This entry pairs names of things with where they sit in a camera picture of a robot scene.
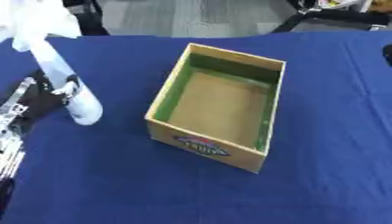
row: table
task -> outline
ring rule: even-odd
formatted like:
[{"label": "table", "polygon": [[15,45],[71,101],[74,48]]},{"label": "table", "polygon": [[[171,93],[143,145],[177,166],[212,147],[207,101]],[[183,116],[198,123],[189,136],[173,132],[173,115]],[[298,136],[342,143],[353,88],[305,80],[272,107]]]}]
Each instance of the table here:
[{"label": "table", "polygon": [[[259,175],[149,139],[144,113],[190,41],[288,61]],[[3,223],[391,223],[392,32],[51,42],[104,116],[35,126]],[[37,67],[10,42],[0,59],[1,89]]]}]

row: printed logo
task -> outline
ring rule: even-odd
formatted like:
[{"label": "printed logo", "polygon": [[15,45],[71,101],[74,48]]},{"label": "printed logo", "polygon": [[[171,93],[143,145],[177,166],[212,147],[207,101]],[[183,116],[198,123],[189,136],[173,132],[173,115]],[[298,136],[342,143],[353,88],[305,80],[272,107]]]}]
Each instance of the printed logo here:
[{"label": "printed logo", "polygon": [[230,154],[228,154],[225,150],[221,149],[221,147],[211,143],[206,139],[186,136],[175,136],[174,139],[180,141],[189,149],[196,151],[201,155],[224,157],[230,156]]}]

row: wooden box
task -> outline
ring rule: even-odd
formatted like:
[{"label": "wooden box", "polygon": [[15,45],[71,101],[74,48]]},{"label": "wooden box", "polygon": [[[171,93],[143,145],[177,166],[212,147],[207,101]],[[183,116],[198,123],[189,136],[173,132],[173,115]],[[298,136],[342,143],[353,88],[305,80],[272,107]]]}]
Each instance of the wooden box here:
[{"label": "wooden box", "polygon": [[190,44],[145,119],[150,135],[250,172],[269,148],[285,62]]}]

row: floor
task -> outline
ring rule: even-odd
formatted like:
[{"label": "floor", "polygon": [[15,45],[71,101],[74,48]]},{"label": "floor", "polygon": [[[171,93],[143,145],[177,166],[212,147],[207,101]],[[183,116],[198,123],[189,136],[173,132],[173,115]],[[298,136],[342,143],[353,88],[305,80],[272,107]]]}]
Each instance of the floor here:
[{"label": "floor", "polygon": [[[98,0],[112,35],[245,37],[272,31],[294,10],[284,0]],[[350,29],[301,24],[296,31]]]}]

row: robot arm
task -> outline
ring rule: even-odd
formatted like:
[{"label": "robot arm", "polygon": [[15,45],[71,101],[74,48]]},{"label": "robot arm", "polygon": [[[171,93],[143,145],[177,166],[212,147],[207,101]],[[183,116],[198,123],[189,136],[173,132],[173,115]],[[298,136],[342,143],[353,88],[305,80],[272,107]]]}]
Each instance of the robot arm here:
[{"label": "robot arm", "polygon": [[65,86],[54,89],[38,70],[10,89],[0,101],[0,218],[15,187],[14,176],[25,156],[23,136],[40,118],[67,105],[78,92],[78,79],[71,75]]}]

